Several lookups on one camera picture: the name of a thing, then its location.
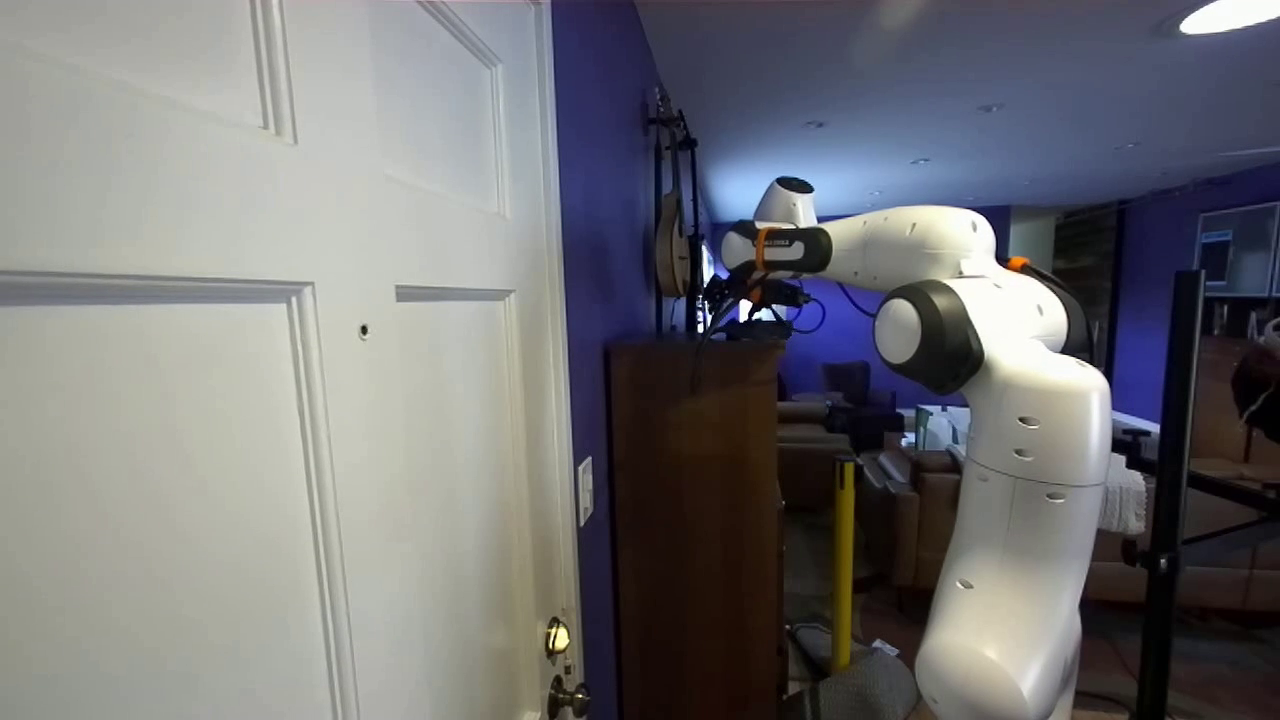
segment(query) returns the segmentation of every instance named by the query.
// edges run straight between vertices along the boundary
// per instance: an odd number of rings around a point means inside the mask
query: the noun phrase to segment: wall outlet
[[[583,527],[596,514],[596,461],[583,458],[576,464],[576,527]]]

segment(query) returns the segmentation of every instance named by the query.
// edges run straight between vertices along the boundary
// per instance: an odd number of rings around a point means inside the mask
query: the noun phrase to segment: purple wall
[[[1171,278],[1197,265],[1197,218],[1280,202],[1280,163],[1122,204],[1113,395],[1160,421]]]
[[[1007,207],[981,207],[990,229],[997,229],[997,253],[1007,253]],[[797,338],[784,350],[784,389],[797,393],[820,393],[822,363],[843,363],[843,362],[873,362],[873,393],[877,400],[894,400],[894,405],[960,405],[960,395],[937,395],[893,367],[884,367],[877,354],[877,321],[855,312],[843,293],[829,280],[802,280],[802,287],[820,299],[820,310],[802,310],[797,315]],[[866,312],[878,310],[877,293],[851,293],[851,299]]]
[[[596,461],[596,516],[580,527],[590,720],[617,716],[611,486],[602,345],[650,332],[650,156],[645,104],[656,67],[630,0],[550,4],[563,204],[573,458]]]

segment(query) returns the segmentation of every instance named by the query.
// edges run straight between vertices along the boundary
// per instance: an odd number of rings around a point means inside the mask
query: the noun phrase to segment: white door
[[[543,0],[0,0],[0,716],[504,720],[576,621]]]

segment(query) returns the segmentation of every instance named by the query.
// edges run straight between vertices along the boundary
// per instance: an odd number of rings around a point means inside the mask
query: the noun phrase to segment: ceiling
[[[713,221],[770,177],[820,218],[1074,207],[1280,163],[1280,22],[1179,0],[635,0]]]

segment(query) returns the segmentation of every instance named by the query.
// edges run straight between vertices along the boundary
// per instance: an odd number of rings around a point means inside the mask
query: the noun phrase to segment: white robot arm
[[[1081,332],[1072,306],[998,267],[990,223],[966,207],[741,223],[718,255],[889,293],[877,312],[884,363],[960,393],[972,413],[956,532],[917,658],[920,697],[956,720],[1068,716],[1113,458],[1107,382],[1063,358]]]

